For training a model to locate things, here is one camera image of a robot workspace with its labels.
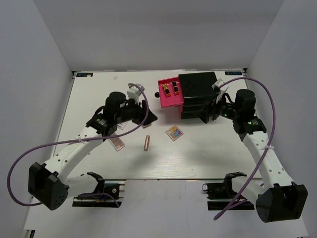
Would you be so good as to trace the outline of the black drawer organizer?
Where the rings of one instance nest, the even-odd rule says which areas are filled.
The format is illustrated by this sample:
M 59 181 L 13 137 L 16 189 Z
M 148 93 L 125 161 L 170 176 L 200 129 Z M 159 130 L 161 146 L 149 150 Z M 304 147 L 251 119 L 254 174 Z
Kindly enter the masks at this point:
M 212 72 L 187 73 L 178 75 L 184 96 L 184 105 L 181 106 L 181 119 L 197 118 L 192 114 L 204 105 L 212 104 L 217 93 L 212 85 L 217 81 Z

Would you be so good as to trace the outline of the rose gold lipstick tube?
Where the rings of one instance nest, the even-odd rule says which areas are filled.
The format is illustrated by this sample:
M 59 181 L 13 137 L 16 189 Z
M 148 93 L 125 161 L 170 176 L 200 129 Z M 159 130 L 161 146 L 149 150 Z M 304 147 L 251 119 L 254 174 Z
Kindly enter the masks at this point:
M 149 135 L 146 135 L 145 143 L 144 143 L 144 151 L 148 151 L 148 149 L 149 149 L 149 144 L 150 144 L 150 136 L 149 136 Z

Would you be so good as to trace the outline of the pink top drawer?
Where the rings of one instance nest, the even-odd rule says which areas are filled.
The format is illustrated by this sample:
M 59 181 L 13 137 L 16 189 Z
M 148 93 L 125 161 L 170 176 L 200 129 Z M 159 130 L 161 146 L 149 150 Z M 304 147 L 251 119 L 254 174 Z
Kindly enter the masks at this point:
M 172 82 L 176 81 L 177 82 L 177 86 L 178 86 L 178 90 L 179 90 L 179 95 L 174 95 L 174 91 L 172 88 Z M 167 84 L 168 88 L 170 90 L 170 97 L 166 97 L 165 92 L 162 88 L 163 84 Z M 168 107 L 178 107 L 178 106 L 183 106 L 184 105 L 184 96 L 183 96 L 183 92 L 182 92 L 182 87 L 181 87 L 181 83 L 180 83 L 180 78 L 179 76 L 177 77 L 173 77 L 173 78 L 168 78 L 168 79 L 162 79 L 158 81 L 158 90 L 159 90 L 159 94 L 160 94 L 160 105 L 161 108 L 168 108 Z

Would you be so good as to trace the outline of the gold black lipstick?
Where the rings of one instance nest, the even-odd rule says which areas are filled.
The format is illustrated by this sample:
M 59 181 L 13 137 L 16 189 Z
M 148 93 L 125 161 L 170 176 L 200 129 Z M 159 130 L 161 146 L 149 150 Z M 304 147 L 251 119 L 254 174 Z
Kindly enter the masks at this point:
M 168 85 L 167 85 L 167 84 L 163 84 L 163 85 L 162 85 L 162 88 L 163 88 L 163 90 L 164 90 L 164 92 L 165 92 L 166 97 L 170 97 L 171 94 L 170 94 L 170 90 L 169 90 L 169 88 L 168 88 Z
M 177 86 L 177 82 L 176 81 L 172 82 L 172 88 L 173 88 L 173 91 L 174 91 L 174 95 L 179 95 L 179 90 L 178 90 L 178 86 Z

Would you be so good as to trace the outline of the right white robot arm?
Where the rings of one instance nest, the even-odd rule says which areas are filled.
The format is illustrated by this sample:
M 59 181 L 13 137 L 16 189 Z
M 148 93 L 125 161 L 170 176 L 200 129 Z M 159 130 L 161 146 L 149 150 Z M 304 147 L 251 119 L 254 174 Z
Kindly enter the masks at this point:
M 241 89 L 234 101 L 223 94 L 209 110 L 212 119 L 222 116 L 232 120 L 235 132 L 256 163 L 262 185 L 243 172 L 233 172 L 226 174 L 222 183 L 203 184 L 202 191 L 210 200 L 230 199 L 225 210 L 241 202 L 251 203 L 265 223 L 299 219 L 308 191 L 304 185 L 296 184 L 280 163 L 264 123 L 256 116 L 255 103 L 254 92 Z

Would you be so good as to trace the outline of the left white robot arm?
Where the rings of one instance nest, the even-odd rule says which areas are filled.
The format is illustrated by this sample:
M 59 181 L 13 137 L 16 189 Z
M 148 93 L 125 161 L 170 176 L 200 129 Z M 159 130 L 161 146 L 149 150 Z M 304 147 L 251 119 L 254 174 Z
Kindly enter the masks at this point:
M 149 125 L 157 120 L 145 100 L 137 103 L 126 99 L 121 92 L 112 92 L 105 105 L 99 107 L 80 132 L 78 139 L 42 164 L 34 163 L 29 169 L 28 191 L 50 210 L 59 208 L 73 196 L 104 196 L 104 178 L 87 172 L 69 177 L 71 171 L 108 136 L 114 136 L 118 124 L 131 121 L 137 125 Z

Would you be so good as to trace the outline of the clear labelled makeup case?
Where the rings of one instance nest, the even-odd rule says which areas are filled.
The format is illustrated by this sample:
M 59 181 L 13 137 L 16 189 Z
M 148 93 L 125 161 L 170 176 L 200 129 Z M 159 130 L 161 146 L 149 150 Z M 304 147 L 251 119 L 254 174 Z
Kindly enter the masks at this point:
M 119 129 L 121 130 L 124 130 L 127 126 L 128 122 L 121 122 L 121 123 L 118 123 L 117 126 Z

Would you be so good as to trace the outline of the brown eyeshadow palette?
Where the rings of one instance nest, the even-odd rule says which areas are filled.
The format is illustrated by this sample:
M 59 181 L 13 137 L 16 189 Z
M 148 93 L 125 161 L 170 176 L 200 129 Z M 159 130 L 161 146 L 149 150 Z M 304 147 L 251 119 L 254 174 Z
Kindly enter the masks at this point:
M 149 127 L 149 126 L 151 126 L 152 124 L 150 123 L 150 124 L 147 124 L 147 125 L 142 125 L 142 128 L 147 128 L 147 127 Z

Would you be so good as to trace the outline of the colourful eyeshadow palette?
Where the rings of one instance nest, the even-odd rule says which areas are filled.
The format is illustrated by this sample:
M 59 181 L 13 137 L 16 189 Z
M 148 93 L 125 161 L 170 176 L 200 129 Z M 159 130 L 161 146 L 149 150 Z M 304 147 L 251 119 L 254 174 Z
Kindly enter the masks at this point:
M 175 141 L 180 138 L 184 133 L 179 129 L 177 126 L 172 126 L 168 130 L 165 131 L 167 136 L 172 140 Z

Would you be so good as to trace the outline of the pink nude eyeshadow palette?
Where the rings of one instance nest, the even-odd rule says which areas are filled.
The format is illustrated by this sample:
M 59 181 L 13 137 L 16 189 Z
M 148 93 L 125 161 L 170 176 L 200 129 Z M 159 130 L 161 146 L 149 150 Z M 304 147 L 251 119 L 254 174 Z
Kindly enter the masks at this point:
M 123 143 L 123 141 L 119 137 L 110 138 L 110 139 L 108 139 L 108 141 L 110 142 L 110 144 L 113 146 L 113 148 L 116 151 L 119 151 L 125 147 L 125 144 Z

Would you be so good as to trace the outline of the blue label sticker right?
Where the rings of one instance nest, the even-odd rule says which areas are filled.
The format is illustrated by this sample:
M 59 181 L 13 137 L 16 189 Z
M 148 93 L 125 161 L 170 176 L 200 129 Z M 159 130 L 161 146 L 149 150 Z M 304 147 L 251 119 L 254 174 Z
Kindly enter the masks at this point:
M 243 72 L 241 72 L 241 71 L 225 71 L 224 73 L 225 73 L 225 75 L 231 75 L 231 76 L 243 75 Z

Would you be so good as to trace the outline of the blue label sticker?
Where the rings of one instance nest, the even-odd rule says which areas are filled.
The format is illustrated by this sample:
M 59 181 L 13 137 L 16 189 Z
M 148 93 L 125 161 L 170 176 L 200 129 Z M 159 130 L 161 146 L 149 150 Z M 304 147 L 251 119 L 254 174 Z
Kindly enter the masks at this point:
M 231 75 L 231 76 L 243 75 L 243 72 L 241 72 L 241 71 L 225 71 L 224 73 L 225 73 L 225 75 Z
M 93 73 L 77 73 L 76 77 L 92 77 Z

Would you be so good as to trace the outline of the blue label sticker left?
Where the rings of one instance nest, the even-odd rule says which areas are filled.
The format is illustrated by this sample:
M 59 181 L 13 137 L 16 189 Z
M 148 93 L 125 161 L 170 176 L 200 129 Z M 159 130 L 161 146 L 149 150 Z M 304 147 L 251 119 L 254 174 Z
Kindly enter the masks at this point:
M 93 73 L 77 73 L 76 77 L 92 77 Z

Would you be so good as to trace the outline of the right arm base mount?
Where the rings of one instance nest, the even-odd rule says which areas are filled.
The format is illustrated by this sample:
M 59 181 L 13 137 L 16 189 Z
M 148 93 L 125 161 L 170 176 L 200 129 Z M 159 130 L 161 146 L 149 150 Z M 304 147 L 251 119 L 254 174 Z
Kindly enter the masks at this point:
M 236 177 L 245 177 L 242 172 L 226 174 L 221 182 L 209 182 L 202 185 L 202 191 L 206 193 L 209 211 L 221 211 L 234 198 L 236 192 L 232 190 L 232 179 Z

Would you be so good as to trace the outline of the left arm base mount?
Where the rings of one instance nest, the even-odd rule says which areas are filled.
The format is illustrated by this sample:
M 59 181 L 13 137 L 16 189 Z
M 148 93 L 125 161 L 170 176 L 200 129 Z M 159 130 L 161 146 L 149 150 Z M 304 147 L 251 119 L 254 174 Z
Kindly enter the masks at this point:
M 121 206 L 124 198 L 125 181 L 106 180 L 94 172 L 87 172 L 86 175 L 93 178 L 97 185 L 93 192 L 82 192 L 74 196 L 73 207 L 119 208 Z

